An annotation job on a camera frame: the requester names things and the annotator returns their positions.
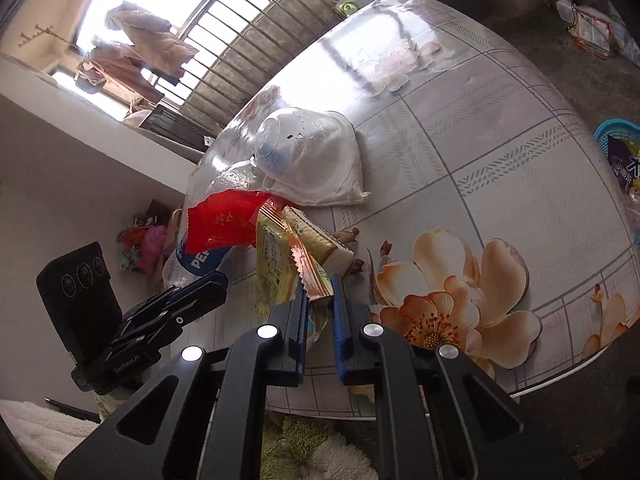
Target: table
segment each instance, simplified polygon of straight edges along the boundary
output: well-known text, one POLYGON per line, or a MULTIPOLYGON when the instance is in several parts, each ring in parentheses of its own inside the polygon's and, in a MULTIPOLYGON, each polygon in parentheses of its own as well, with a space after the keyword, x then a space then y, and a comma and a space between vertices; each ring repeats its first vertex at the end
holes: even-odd
MULTIPOLYGON (((347 279, 347 292, 378 304, 383 323, 404 330, 419 325, 416 312, 442 322, 450 314, 455 330, 435 336, 457 338, 521 394, 584 366, 638 319, 638 248, 607 161, 552 84, 479 23, 435 0, 377 0, 351 16, 222 131, 191 178, 187 207, 252 154, 257 127, 284 106, 337 111, 356 126, 371 196, 307 211, 330 232, 359 229, 366 271, 347 279), (458 279, 443 281, 449 274, 458 279)), ((255 250, 233 248, 221 270, 226 304, 189 325, 171 354, 222 348, 258 325, 255 250)), ((336 381, 330 326, 302 386, 271 388, 268 408, 374 415, 336 381)))

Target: red snack wrapper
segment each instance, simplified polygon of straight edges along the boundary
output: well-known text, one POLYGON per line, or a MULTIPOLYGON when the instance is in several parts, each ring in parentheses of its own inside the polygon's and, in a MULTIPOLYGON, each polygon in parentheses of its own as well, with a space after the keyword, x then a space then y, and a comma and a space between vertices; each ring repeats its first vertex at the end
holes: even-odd
POLYGON ((292 205, 263 191, 227 189, 209 195, 188 209, 185 252, 197 254, 234 245, 255 245, 257 212, 269 200, 278 209, 292 205))

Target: white blanket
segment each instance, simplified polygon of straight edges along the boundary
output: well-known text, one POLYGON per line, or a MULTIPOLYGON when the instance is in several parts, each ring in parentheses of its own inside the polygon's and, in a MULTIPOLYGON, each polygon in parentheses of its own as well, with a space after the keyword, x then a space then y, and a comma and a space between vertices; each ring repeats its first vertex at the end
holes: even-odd
POLYGON ((95 422, 17 400, 0 400, 0 414, 27 455, 52 471, 98 427, 95 422))

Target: concrete floor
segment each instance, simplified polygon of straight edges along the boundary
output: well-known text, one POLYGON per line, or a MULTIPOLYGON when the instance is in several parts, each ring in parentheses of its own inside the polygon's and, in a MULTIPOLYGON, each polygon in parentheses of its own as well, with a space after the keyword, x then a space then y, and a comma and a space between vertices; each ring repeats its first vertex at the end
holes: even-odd
POLYGON ((591 130, 612 118, 640 123, 640 69, 618 54, 602 60, 579 48, 555 10, 487 25, 551 79, 591 130))
POLYGON ((634 376, 640 376, 640 324, 592 364, 523 396, 520 407, 550 438, 587 464, 615 444, 625 429, 625 385, 634 376))

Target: white wall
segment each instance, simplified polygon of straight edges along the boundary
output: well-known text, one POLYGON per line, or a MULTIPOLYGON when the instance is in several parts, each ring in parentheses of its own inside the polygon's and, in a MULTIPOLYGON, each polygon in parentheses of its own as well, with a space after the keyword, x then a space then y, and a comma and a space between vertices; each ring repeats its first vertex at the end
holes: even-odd
POLYGON ((192 162, 141 136, 82 98, 55 88, 17 63, 2 58, 0 94, 94 150, 172 189, 186 192, 195 167, 192 162))
POLYGON ((31 66, 48 72, 58 62, 67 46, 63 41, 44 35, 19 48, 20 33, 31 36, 35 25, 49 27, 71 41, 91 0, 25 0, 0 40, 0 52, 17 57, 31 66))
POLYGON ((146 298, 144 277, 118 269, 115 238, 151 199, 178 206, 193 164, 20 67, 3 69, 0 93, 22 106, 0 95, 0 398, 93 409, 69 376, 35 277, 97 240, 121 306, 146 298))

